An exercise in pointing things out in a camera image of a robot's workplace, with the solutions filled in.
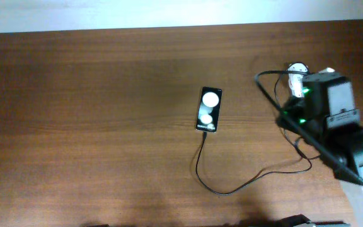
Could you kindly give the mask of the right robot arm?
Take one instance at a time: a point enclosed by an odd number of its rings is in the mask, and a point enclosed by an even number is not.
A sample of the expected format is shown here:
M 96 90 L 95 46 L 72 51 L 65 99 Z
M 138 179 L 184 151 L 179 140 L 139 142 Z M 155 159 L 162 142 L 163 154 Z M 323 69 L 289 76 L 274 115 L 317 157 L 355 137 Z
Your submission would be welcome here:
M 337 72 L 288 79 L 292 96 L 283 110 L 331 154 L 363 178 L 363 126 L 352 83 Z

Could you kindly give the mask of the black smartphone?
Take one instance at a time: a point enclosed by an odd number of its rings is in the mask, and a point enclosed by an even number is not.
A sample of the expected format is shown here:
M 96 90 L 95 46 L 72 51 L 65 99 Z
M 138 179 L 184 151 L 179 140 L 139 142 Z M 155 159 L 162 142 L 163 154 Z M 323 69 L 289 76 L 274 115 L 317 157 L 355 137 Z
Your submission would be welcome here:
M 202 88 L 195 123 L 196 130 L 208 133 L 215 133 L 217 131 L 221 99 L 221 89 L 206 86 Z

